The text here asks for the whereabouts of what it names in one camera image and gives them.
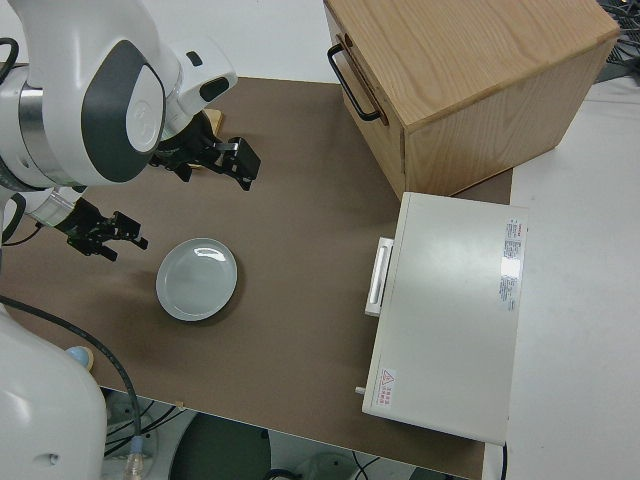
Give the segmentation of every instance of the white plate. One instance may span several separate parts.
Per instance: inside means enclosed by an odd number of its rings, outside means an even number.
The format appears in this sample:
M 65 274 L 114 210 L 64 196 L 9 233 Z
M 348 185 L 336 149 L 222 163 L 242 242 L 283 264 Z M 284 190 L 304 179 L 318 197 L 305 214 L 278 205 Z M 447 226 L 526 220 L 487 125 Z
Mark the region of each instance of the white plate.
M 236 287 L 238 269 L 217 240 L 194 238 L 171 250 L 156 277 L 162 307 L 179 320 L 196 321 L 219 311 Z

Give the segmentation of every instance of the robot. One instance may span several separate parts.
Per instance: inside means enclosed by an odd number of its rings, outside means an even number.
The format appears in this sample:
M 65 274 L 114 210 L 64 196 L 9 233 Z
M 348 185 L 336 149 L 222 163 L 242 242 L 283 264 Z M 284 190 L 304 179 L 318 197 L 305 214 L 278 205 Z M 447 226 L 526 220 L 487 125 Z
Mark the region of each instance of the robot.
M 109 240 L 146 248 L 139 223 L 120 212 L 103 217 L 82 193 L 127 182 L 147 165 L 186 182 L 189 165 L 200 164 L 249 190 L 260 159 L 242 138 L 217 139 L 202 112 L 237 81 L 215 43 L 163 43 L 137 0 L 9 4 L 30 63 L 15 65 L 18 45 L 0 39 L 11 49 L 0 64 L 0 220 L 5 205 L 13 218 L 4 238 L 26 214 L 85 255 L 115 260 Z M 105 404 L 91 375 L 1 305 L 0 345 L 2 477 L 99 478 Z

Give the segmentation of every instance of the brown mat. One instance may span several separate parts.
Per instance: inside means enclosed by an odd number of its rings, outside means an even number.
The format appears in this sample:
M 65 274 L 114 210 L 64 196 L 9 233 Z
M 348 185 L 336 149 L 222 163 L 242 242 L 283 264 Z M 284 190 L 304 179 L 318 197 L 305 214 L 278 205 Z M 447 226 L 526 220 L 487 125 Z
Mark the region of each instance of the brown mat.
M 87 198 L 103 214 L 120 210 L 142 223 L 149 249 L 112 244 L 120 254 L 112 264 L 43 231 L 6 249 L 0 291 L 96 335 L 143 396 L 480 478 L 482 443 L 360 411 L 354 388 L 366 384 L 376 330 L 365 298 L 378 237 L 394 234 L 400 204 L 339 87 L 242 79 L 214 107 L 225 115 L 223 139 L 245 136 L 262 158 L 251 192 L 205 170 L 184 184 L 152 168 L 128 185 L 91 189 Z M 508 201 L 510 176 L 494 182 L 474 191 Z M 188 324 L 162 310 L 155 276 L 164 256 L 194 237 L 231 249 L 238 285 L 221 312 Z M 78 344 L 13 313 L 61 347 Z M 100 356 L 94 374 L 122 388 Z

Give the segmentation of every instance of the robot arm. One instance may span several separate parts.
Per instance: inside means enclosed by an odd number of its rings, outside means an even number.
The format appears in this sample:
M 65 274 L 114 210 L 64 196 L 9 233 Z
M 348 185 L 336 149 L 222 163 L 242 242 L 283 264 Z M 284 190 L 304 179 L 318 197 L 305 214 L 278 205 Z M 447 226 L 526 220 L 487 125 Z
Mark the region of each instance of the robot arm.
M 31 62 L 0 83 L 0 203 L 15 192 L 42 200 L 45 190 L 51 198 L 42 205 L 57 205 L 61 186 L 127 182 L 148 163 L 183 181 L 189 165 L 200 164 L 250 188 L 259 158 L 242 138 L 217 139 L 202 113 L 237 82 L 212 40 L 165 45 L 144 7 L 130 0 L 9 3 Z M 119 212 L 107 219 L 77 200 L 68 217 L 59 218 L 62 208 L 55 222 L 43 222 L 70 245 L 112 260 L 105 241 L 146 247 L 139 224 Z

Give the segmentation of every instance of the drawer handle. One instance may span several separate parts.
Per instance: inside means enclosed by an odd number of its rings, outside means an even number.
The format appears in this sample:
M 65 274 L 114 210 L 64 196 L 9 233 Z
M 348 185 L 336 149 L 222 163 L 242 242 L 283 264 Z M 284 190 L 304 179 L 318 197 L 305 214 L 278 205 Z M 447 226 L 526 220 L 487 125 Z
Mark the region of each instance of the drawer handle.
M 380 237 L 380 240 L 378 240 L 376 260 L 373 264 L 373 272 L 371 273 L 371 285 L 369 286 L 369 295 L 367 295 L 367 304 L 364 308 L 364 313 L 372 317 L 379 317 L 382 311 L 382 297 L 384 287 L 387 283 L 387 272 L 389 271 L 392 249 L 393 239 Z
M 329 49 L 329 51 L 327 52 L 327 57 L 329 58 L 329 65 L 331 65 L 331 68 L 335 72 L 336 77 L 338 77 L 338 81 L 340 82 L 340 85 L 342 85 L 344 92 L 347 94 L 347 97 L 349 97 L 349 100 L 351 101 L 353 108 L 356 109 L 356 113 L 358 114 L 358 116 L 365 122 L 372 122 L 373 120 L 380 118 L 380 111 L 375 110 L 371 113 L 365 113 L 364 110 L 362 110 L 362 107 L 358 103 L 358 100 L 356 100 L 356 97 L 353 95 L 351 88 L 349 88 L 349 85 L 347 85 L 347 81 L 342 76 L 342 73 L 340 73 L 340 69 L 338 68 L 338 65 L 333 59 L 333 57 L 337 53 L 340 53 L 343 50 L 344 50 L 344 47 L 340 43 L 337 45 L 334 45 Z

